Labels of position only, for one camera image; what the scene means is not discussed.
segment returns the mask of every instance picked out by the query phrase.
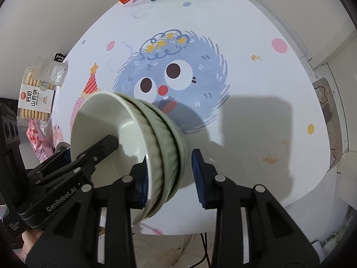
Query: purple dot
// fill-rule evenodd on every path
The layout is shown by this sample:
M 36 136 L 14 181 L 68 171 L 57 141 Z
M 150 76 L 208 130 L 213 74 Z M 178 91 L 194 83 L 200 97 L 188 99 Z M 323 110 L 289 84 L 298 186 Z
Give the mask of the purple dot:
M 271 45 L 276 52 L 286 53 L 288 51 L 288 45 L 283 39 L 275 38 L 272 40 Z
M 164 232 L 158 228 L 152 229 L 152 232 L 154 235 L 163 235 L 164 234 Z
M 107 51 L 112 50 L 114 48 L 114 45 L 115 45 L 115 41 L 114 40 L 110 41 L 107 45 Z

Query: floor mat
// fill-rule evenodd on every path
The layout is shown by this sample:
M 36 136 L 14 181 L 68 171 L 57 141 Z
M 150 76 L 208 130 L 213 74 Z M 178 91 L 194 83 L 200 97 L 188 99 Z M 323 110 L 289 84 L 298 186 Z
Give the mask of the floor mat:
M 342 135 L 340 120 L 338 118 L 336 103 L 333 93 L 326 78 L 314 82 L 317 97 L 320 101 L 322 112 L 327 126 L 328 138 L 330 140 L 330 169 L 333 168 L 342 158 Z

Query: pink candy package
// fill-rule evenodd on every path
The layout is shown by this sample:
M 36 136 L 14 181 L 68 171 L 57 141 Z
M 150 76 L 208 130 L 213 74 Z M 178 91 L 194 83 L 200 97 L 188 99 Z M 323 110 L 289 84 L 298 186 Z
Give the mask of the pink candy package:
M 37 158 L 41 162 L 44 162 L 47 158 L 53 155 L 52 146 L 50 142 L 47 140 L 45 134 L 43 134 L 37 121 L 33 119 L 29 120 L 29 128 L 26 132 L 26 135 L 30 140 L 31 146 Z

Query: white table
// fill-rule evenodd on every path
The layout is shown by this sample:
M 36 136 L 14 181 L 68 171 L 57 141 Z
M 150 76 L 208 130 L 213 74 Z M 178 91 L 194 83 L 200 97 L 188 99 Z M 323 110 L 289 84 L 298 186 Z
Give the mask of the white table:
M 240 185 L 264 184 L 283 206 L 310 192 L 329 168 L 326 125 L 308 75 L 248 0 L 118 3 L 67 61 L 52 116 L 67 142 L 83 100 L 114 90 L 159 106 L 219 173 Z M 215 216 L 198 201 L 188 159 L 177 194 L 134 231 L 212 231 Z

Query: red nose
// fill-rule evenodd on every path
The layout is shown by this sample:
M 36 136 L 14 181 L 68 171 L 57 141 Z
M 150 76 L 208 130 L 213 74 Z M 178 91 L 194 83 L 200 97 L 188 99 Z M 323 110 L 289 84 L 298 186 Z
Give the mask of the red nose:
M 159 94 L 160 96 L 166 95 L 167 92 L 168 92 L 168 87 L 167 87 L 167 86 L 162 85 L 162 86 L 160 86 L 159 89 L 158 89 L 158 94 Z

